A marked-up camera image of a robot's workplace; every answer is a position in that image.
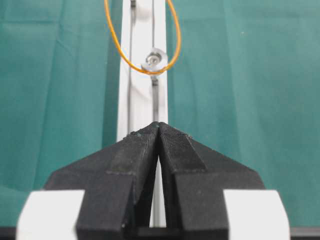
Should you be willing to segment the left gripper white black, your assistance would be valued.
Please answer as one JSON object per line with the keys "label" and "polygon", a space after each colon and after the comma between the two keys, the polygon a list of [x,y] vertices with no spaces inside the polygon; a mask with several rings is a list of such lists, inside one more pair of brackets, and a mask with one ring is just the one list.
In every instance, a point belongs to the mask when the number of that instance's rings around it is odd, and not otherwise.
{"label": "left gripper white black", "polygon": [[[18,240],[122,240],[150,224],[159,123],[54,171],[29,194]],[[276,190],[225,189],[230,240],[288,240],[290,226]]]}

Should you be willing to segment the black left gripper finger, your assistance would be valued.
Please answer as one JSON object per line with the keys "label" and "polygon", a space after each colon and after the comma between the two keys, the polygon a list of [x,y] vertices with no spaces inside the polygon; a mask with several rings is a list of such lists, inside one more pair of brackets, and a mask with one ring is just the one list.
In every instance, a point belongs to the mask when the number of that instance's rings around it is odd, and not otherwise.
{"label": "black left gripper finger", "polygon": [[167,227],[184,240],[228,239],[223,190],[263,190],[259,174],[166,123],[158,137]]}

